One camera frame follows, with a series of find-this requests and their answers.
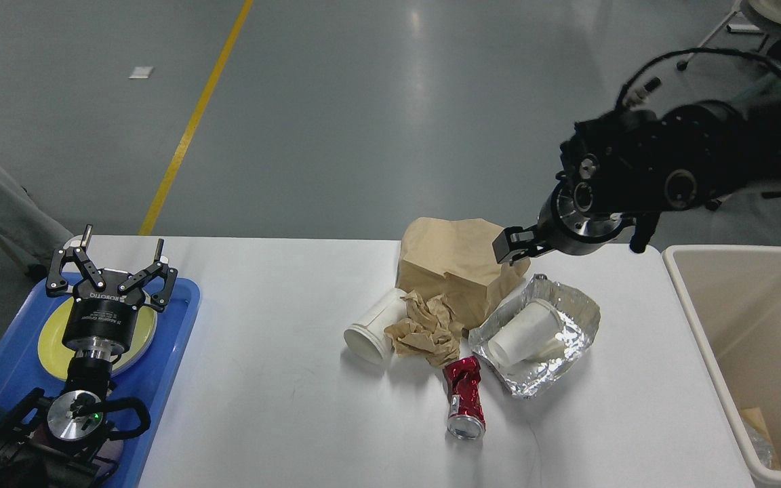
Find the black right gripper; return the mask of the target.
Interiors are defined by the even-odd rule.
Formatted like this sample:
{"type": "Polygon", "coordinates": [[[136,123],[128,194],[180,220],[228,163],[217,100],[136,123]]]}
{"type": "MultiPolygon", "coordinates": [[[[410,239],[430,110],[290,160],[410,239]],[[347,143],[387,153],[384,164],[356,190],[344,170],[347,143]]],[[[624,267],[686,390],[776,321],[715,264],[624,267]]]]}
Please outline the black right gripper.
{"type": "Polygon", "coordinates": [[[497,264],[536,258],[549,251],[585,256],[616,240],[627,226],[626,220],[583,216],[574,207],[567,186],[560,182],[542,206],[536,225],[503,228],[492,249],[497,264]]]}

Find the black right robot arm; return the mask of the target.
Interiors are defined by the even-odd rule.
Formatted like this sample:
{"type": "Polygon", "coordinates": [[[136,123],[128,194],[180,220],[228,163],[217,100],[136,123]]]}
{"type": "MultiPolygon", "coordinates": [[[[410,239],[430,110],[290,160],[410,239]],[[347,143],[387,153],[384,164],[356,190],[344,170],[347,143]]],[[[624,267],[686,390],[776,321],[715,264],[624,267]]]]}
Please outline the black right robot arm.
{"type": "Polygon", "coordinates": [[[651,59],[621,86],[610,111],[574,124],[560,144],[557,185],[536,223],[502,229],[492,243],[497,263],[549,252],[585,256],[627,228],[630,250],[642,253],[664,213],[747,190],[781,195],[781,62],[737,49],[704,52],[753,60],[768,74],[749,94],[657,115],[635,108],[630,90],[648,69],[681,52],[651,59]]]}

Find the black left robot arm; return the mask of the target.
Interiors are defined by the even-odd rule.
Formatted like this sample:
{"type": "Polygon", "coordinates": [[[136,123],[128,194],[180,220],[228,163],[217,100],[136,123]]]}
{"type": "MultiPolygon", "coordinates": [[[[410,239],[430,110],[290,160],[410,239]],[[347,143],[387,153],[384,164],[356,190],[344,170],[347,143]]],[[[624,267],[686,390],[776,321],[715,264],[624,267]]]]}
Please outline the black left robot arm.
{"type": "Polygon", "coordinates": [[[56,250],[46,296],[71,298],[61,339],[73,352],[62,391],[32,389],[0,422],[0,487],[99,487],[119,463],[100,452],[149,430],[148,407],[136,396],[111,399],[115,359],[132,348],[140,312],[163,312],[178,271],[156,244],[137,272],[98,268],[89,257],[92,226],[56,250]]]}

